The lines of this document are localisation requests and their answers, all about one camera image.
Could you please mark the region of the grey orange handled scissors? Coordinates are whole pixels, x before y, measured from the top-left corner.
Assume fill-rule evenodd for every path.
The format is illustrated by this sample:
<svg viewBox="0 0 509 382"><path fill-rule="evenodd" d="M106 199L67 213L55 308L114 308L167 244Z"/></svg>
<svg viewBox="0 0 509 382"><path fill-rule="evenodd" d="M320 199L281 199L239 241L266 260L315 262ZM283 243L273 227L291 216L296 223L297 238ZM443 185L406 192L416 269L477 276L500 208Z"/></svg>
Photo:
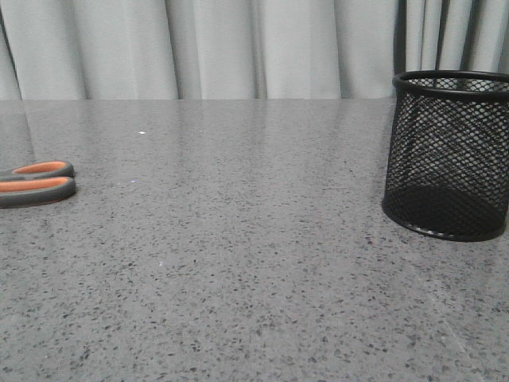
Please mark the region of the grey orange handled scissors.
<svg viewBox="0 0 509 382"><path fill-rule="evenodd" d="M76 192L70 162L37 162L1 172L1 208L43 205L64 200Z"/></svg>

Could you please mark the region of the black mesh metal bucket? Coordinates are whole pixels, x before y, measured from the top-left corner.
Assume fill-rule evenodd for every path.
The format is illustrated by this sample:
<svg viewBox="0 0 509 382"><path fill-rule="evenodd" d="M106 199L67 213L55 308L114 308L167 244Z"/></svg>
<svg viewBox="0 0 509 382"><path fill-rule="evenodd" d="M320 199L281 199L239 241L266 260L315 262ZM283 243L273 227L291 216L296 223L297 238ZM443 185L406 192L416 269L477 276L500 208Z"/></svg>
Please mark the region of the black mesh metal bucket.
<svg viewBox="0 0 509 382"><path fill-rule="evenodd" d="M444 240L499 236L508 210L508 77L452 70L403 72L383 211Z"/></svg>

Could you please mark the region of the grey pleated curtain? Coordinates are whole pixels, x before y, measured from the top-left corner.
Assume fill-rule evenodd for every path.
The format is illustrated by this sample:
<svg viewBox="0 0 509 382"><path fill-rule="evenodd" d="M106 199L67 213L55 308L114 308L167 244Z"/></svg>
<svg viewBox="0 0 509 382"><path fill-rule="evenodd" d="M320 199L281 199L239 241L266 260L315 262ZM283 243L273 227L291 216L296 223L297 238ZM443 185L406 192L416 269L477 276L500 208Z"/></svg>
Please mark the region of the grey pleated curtain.
<svg viewBox="0 0 509 382"><path fill-rule="evenodd" d="M4 1L3 99L339 99L508 70L505 1Z"/></svg>

